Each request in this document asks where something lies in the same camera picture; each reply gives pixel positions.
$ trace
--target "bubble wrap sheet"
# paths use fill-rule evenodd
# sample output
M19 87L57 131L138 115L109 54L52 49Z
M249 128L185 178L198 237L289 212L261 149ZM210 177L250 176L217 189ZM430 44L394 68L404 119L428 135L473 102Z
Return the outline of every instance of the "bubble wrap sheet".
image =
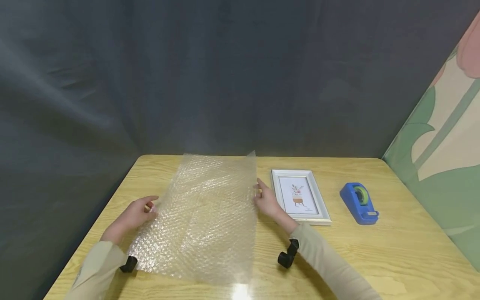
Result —
M129 249L137 269L211 284L248 283L257 212L256 158L184 155Z

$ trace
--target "gray curtain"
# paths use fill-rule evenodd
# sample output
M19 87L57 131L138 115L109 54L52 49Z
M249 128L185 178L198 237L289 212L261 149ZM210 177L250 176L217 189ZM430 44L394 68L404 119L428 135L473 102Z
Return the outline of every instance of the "gray curtain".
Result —
M381 157L479 6L2 1L1 294L43 297L139 155Z

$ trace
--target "blue tape dispenser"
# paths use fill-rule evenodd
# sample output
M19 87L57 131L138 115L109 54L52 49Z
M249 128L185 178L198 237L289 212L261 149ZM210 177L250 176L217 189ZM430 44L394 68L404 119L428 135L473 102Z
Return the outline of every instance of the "blue tape dispenser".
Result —
M373 208L367 189L359 182L349 182L340 191L340 197L347 205L355 221L360 225L372 225L379 213Z

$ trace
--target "picture frame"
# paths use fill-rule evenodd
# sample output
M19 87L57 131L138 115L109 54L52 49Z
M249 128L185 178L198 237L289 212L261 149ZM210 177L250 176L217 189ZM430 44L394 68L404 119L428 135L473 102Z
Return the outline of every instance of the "picture frame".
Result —
M311 170L272 169L271 180L276 200L294 220L311 225L332 225Z

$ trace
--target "tape roll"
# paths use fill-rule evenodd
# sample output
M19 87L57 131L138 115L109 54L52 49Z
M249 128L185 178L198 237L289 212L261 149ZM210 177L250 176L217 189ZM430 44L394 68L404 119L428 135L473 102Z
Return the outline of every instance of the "tape roll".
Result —
M359 197L360 205L367 205L368 200L369 200L367 190L364 187L361 187L361 186L356 186L353 189L355 190L355 192L359 192L361 194L361 199Z

